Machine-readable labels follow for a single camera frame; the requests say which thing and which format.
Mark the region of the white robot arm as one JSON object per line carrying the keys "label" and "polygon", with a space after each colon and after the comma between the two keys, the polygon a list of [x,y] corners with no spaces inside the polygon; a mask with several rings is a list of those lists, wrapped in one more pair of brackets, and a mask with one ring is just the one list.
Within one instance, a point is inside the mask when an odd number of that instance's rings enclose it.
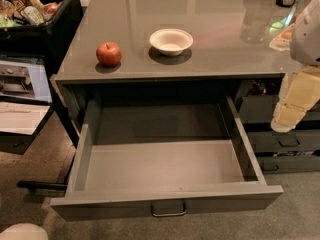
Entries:
{"label": "white robot arm", "polygon": [[293,130],[320,100],[320,0],[311,0],[297,17],[290,38],[290,56],[302,64],[281,83],[271,128]]}

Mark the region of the white robot base corner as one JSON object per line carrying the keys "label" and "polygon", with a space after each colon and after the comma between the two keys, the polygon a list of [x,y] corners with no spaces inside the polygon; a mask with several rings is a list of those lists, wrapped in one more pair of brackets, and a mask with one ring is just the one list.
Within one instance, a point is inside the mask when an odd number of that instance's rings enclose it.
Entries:
{"label": "white robot base corner", "polygon": [[0,240],[49,240],[47,232],[40,226],[15,224],[0,233]]}

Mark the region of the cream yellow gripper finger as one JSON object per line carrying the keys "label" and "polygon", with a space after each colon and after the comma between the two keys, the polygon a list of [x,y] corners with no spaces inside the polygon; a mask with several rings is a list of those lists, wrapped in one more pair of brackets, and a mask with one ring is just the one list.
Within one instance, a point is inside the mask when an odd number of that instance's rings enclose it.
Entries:
{"label": "cream yellow gripper finger", "polygon": [[293,130],[319,100],[319,67],[303,66],[297,72],[287,73],[282,80],[271,128],[279,133]]}

